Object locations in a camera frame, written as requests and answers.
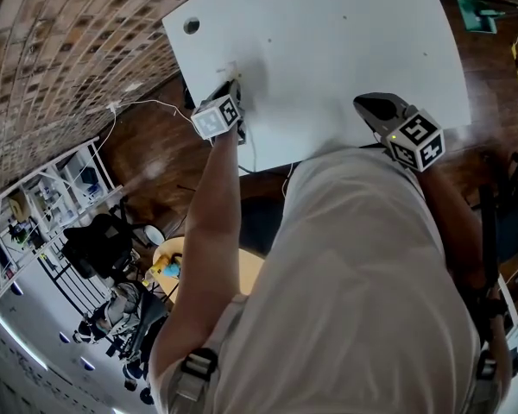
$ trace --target chair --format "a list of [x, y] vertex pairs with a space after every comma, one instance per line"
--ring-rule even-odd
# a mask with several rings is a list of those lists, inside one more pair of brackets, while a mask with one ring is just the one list
[[493, 198], [490, 187], [482, 186], [480, 207], [482, 210], [494, 210], [496, 258], [502, 263], [518, 254], [518, 154], [514, 153], [512, 156], [511, 162], [516, 164], [516, 168], [510, 178], [491, 158], [487, 158], [486, 161], [493, 169], [498, 193], [496, 198]]
[[[153, 247], [154, 244], [151, 244], [149, 242], [144, 242], [135, 233], [136, 229], [143, 229], [145, 227], [153, 227], [153, 226], [150, 226], [149, 224], [146, 224], [146, 223], [143, 223], [143, 224], [131, 224], [131, 223], [129, 223], [129, 221], [127, 220], [127, 212], [126, 212], [125, 207], [124, 207], [124, 205], [126, 204], [127, 200], [128, 200], [127, 197], [122, 197], [121, 201], [119, 201], [119, 204], [116, 204], [116, 205], [114, 205], [113, 207], [111, 207], [109, 209], [110, 215], [113, 217], [116, 227], [119, 228], [119, 231], [123, 231], [127, 235], [130, 235], [130, 237], [133, 240], [138, 242], [143, 247], [145, 247], [145, 248]], [[121, 217], [120, 218], [116, 215], [116, 212], [118, 210], [121, 213]], [[162, 232], [158, 228], [154, 227], [154, 229], [155, 229], [155, 232], [159, 232], [159, 233], [162, 234]]]
[[241, 207], [240, 247], [266, 257], [280, 228], [284, 203], [252, 197], [244, 199]]
[[129, 261], [132, 241], [116, 224], [112, 216], [100, 214], [87, 227], [63, 231], [67, 242], [61, 253], [83, 279], [109, 278]]
[[149, 328], [155, 322], [167, 315], [167, 307], [161, 299], [146, 290], [142, 284], [138, 283], [138, 285], [142, 288], [140, 323], [138, 324], [134, 334], [131, 336], [128, 345], [125, 346], [123, 352], [120, 354], [121, 358], [132, 357], [138, 353]]

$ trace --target strap buckle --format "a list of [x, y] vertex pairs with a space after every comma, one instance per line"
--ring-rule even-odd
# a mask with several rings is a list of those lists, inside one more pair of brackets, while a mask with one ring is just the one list
[[504, 316], [504, 314], [509, 310], [507, 304], [501, 299], [487, 299], [485, 301], [485, 305], [489, 319], [493, 319], [499, 315]]
[[210, 348], [194, 349], [180, 364], [182, 373], [209, 382], [212, 374], [217, 369], [217, 354]]
[[477, 363], [477, 380], [493, 380], [497, 370], [497, 362], [487, 350], [482, 351]]

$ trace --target metal rack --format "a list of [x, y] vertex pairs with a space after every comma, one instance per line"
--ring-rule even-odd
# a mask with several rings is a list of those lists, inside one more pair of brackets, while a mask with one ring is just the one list
[[[0, 193], [0, 298], [28, 265], [34, 262], [46, 262], [45, 259], [59, 260], [57, 250], [63, 245], [61, 240], [63, 229], [87, 225], [91, 218], [89, 213], [121, 190], [122, 186], [115, 186], [105, 170], [104, 163], [94, 144], [97, 140], [96, 137], [86, 141], [50, 160]], [[86, 185], [78, 178], [81, 169], [85, 166], [94, 169], [98, 179], [93, 193], [89, 193]], [[35, 185], [39, 182], [46, 183], [50, 189], [54, 190], [58, 199], [53, 204], [39, 202], [35, 197]], [[40, 235], [42, 244], [38, 247], [29, 246], [28, 237], [18, 243], [9, 234], [8, 224], [17, 223], [17, 221], [9, 213], [9, 206], [4, 204], [4, 199], [15, 191], [23, 192], [27, 199], [30, 221], [34, 224], [29, 234], [36, 232]], [[66, 213], [54, 211], [54, 206], [59, 203]], [[51, 275], [51, 279], [56, 285], [58, 285], [58, 281], [63, 281], [71, 282], [73, 289], [81, 287], [82, 282], [78, 282], [76, 276], [73, 277], [76, 272], [68, 267], [63, 265], [58, 272], [50, 272], [46, 268], [45, 271]], [[96, 287], [96, 290], [91, 292], [90, 299], [93, 300], [98, 296], [103, 298], [104, 290], [100, 290], [95, 283], [92, 285]], [[72, 304], [73, 299], [81, 299], [76, 296], [76, 293], [70, 296], [65, 292], [64, 286], [58, 286], [58, 288]], [[90, 309], [91, 306], [90, 303], [86, 303], [80, 308]], [[74, 304], [73, 307], [80, 311], [79, 304]]]

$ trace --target white shirt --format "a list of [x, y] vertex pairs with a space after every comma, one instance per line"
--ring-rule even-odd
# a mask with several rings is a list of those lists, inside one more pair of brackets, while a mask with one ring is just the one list
[[215, 414], [459, 413], [478, 355], [415, 178], [346, 149], [295, 171], [208, 396]]

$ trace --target white board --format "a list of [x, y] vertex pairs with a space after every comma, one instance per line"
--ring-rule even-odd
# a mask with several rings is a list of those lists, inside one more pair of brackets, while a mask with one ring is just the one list
[[253, 171], [375, 142], [353, 107], [367, 92], [393, 92], [444, 128], [471, 121], [439, 0], [189, 0], [163, 25], [196, 104], [236, 68], [250, 129], [238, 158]]

